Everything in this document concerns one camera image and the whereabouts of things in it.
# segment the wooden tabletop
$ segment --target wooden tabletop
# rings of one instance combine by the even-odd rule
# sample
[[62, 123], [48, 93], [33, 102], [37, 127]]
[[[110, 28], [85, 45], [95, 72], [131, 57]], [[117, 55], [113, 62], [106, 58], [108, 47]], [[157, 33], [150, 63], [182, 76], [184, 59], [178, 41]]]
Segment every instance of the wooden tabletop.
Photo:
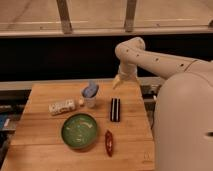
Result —
[[[35, 84], [11, 141], [2, 171], [149, 171], [154, 170], [154, 142], [140, 88], [126, 82], [115, 90], [100, 81], [96, 107], [86, 106], [51, 116], [48, 106], [66, 99], [78, 101], [88, 82]], [[121, 121], [111, 122], [111, 98], [121, 99]], [[85, 152], [71, 150], [61, 138], [61, 127], [71, 115], [84, 112], [99, 127], [94, 146]], [[114, 137], [114, 153], [105, 150], [105, 132]]]

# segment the paper cup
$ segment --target paper cup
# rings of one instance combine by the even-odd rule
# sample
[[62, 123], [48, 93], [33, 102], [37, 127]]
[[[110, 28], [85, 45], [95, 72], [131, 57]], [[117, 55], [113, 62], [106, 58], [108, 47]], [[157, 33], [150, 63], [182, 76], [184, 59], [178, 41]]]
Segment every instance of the paper cup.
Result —
[[84, 104], [88, 107], [88, 108], [93, 108], [95, 106], [95, 101], [96, 101], [96, 97], [84, 97]]

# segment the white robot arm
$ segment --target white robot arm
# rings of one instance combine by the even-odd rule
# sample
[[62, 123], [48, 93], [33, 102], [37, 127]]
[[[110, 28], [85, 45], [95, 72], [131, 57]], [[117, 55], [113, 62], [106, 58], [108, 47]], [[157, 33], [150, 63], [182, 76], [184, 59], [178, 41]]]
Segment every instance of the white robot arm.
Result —
[[156, 107], [156, 171], [212, 171], [213, 63], [145, 51], [133, 38], [116, 46], [120, 59], [113, 86], [137, 81], [137, 66], [165, 78]]

